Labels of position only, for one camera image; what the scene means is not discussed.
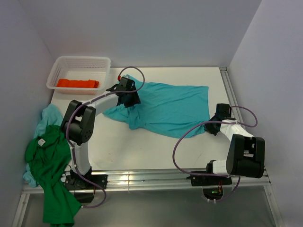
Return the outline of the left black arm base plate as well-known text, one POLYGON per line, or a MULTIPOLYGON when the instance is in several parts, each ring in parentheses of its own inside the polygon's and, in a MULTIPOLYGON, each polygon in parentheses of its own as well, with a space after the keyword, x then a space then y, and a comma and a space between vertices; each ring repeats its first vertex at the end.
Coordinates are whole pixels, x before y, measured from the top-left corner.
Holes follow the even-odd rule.
MULTIPOLYGON (((108 175, 91 175, 88 180, 106 189, 107 177, 108 175)), ((91 203, 95 197, 96 190, 99 190, 95 185, 80 178, 78 174, 67 175, 63 185, 83 205, 91 203)))

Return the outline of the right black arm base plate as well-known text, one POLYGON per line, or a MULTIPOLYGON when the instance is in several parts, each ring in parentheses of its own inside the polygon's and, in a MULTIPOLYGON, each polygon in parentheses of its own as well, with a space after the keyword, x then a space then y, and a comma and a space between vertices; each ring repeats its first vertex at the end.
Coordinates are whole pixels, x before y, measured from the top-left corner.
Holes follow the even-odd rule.
POLYGON ((186 179, 191 181, 191 186, 219 186, 232 184, 231 178, 221 176, 190 175, 186 179))

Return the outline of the teal t-shirt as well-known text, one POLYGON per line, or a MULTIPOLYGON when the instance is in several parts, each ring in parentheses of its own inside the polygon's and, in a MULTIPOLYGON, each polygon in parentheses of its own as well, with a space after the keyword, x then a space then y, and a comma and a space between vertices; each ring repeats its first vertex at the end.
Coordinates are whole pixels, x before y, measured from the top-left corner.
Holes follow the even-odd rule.
POLYGON ((128 124, 131 130, 146 129, 167 137, 180 138, 197 124, 210 119, 205 86, 174 86, 135 80, 140 104, 115 106, 104 111, 111 120, 128 124))

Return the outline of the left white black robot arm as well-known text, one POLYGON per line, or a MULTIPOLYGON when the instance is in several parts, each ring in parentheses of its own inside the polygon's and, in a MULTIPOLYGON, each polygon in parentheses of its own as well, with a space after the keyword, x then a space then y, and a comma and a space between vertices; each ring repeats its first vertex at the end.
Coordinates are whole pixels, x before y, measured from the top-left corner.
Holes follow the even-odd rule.
POLYGON ((101 96, 85 102, 72 100, 69 103, 61 131, 71 147, 71 175, 77 174, 75 183, 80 188, 87 189, 92 184, 88 141, 94 131, 96 116, 115 106, 123 105, 128 108, 139 104, 141 101, 137 91, 134 80, 121 77, 119 83, 107 89, 101 96))

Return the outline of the white perforated plastic basket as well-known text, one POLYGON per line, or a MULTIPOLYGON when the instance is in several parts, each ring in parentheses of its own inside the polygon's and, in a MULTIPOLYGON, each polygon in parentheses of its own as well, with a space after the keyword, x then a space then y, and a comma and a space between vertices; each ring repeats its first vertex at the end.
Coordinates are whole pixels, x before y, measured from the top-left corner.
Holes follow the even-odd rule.
POLYGON ((110 84, 111 61, 107 57, 61 56, 48 76, 46 86, 61 94, 99 95, 110 84), (57 87, 60 79, 95 80, 97 88, 57 87))

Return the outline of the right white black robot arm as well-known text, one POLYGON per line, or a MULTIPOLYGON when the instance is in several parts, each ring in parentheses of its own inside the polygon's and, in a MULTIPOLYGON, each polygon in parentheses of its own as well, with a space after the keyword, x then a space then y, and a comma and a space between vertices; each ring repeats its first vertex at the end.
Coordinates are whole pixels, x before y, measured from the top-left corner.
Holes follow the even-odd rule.
POLYGON ((216 136, 222 133, 230 142, 225 160, 211 160, 206 165, 205 180, 216 184, 222 175, 261 178, 265 168, 265 140, 248 133, 244 123, 232 118, 229 104, 217 104, 216 112, 204 126, 206 132, 216 136))

